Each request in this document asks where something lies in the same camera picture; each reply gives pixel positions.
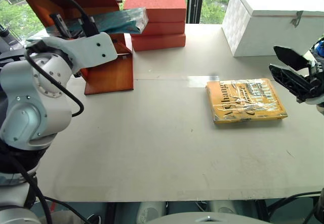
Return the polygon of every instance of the table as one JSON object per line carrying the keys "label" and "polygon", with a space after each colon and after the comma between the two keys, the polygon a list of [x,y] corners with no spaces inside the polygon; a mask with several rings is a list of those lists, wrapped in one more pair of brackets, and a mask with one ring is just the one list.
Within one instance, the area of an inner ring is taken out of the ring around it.
{"label": "table", "polygon": [[[276,57],[233,58],[221,25],[186,25],[184,48],[134,53],[134,90],[85,96],[37,171],[63,201],[262,199],[324,185],[324,118],[273,82],[288,118],[216,126],[204,76],[272,78]],[[71,103],[73,110],[77,107]]]}

